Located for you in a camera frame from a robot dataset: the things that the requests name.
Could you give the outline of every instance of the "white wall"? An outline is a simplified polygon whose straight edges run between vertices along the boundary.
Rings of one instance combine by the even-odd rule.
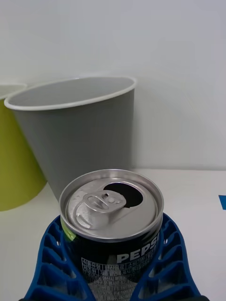
[[[225,0],[1,0],[0,82],[138,78],[134,164],[226,169]]]

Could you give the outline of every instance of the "soda can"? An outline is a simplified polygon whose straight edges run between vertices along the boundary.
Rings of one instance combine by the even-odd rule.
[[[98,170],[59,200],[65,246],[97,301],[128,301],[158,248],[163,196],[132,171]]]

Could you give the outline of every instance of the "can rim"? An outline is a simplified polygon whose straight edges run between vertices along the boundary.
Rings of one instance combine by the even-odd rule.
[[[74,193],[74,191],[76,189],[78,189],[79,187],[74,187],[71,189],[69,189],[71,187],[71,185],[75,182],[78,182],[78,185],[81,181],[81,179],[87,175],[95,175],[98,173],[116,173],[116,172],[126,172],[127,174],[130,174],[131,176],[138,176],[141,180],[143,180],[143,183],[148,183],[150,184],[150,186],[152,187],[152,190],[149,191],[153,194],[155,200],[156,198],[158,198],[158,200],[160,201],[160,209],[158,210],[158,214],[156,216],[156,218],[154,219],[154,221],[152,221],[152,223],[150,223],[149,225],[147,225],[146,227],[144,227],[143,229],[139,230],[138,232],[125,237],[125,238],[117,238],[117,237],[102,237],[102,236],[92,236],[89,233],[80,231],[80,229],[74,227],[73,225],[71,225],[68,220],[65,217],[65,212],[63,212],[63,208],[64,208],[64,204],[65,202],[67,202],[67,200],[70,198],[70,196]],[[68,227],[68,229],[70,229],[73,233],[76,233],[84,238],[90,239],[90,240],[94,240],[94,241],[99,241],[99,242],[121,242],[121,241],[126,241],[126,240],[131,240],[134,238],[137,238],[145,233],[147,233],[148,231],[153,230],[154,232],[156,231],[157,228],[159,228],[159,223],[161,223],[162,221],[162,214],[163,214],[163,207],[164,207],[164,199],[163,199],[163,195],[160,191],[160,189],[157,187],[156,184],[154,184],[150,179],[146,178],[145,176],[132,172],[132,171],[128,171],[128,170],[123,170],[123,169],[101,169],[101,170],[97,170],[97,171],[93,171],[90,173],[86,173],[81,175],[80,177],[74,179],[73,181],[71,181],[66,187],[65,189],[62,191],[60,198],[59,198],[59,206],[60,206],[60,216],[63,219],[63,221],[65,222],[66,226]]]

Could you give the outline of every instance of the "can opening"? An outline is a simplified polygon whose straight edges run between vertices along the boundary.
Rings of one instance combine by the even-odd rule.
[[[126,199],[125,208],[138,206],[143,201],[142,194],[133,186],[124,183],[112,183],[105,186],[104,190],[112,190],[120,193]]]

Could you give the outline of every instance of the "can lid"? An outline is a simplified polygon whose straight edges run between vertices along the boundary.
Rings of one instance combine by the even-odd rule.
[[[136,181],[120,177],[87,182],[72,189],[64,202],[63,195],[61,216],[67,227],[93,240],[122,241],[141,235],[162,212],[154,193]]]

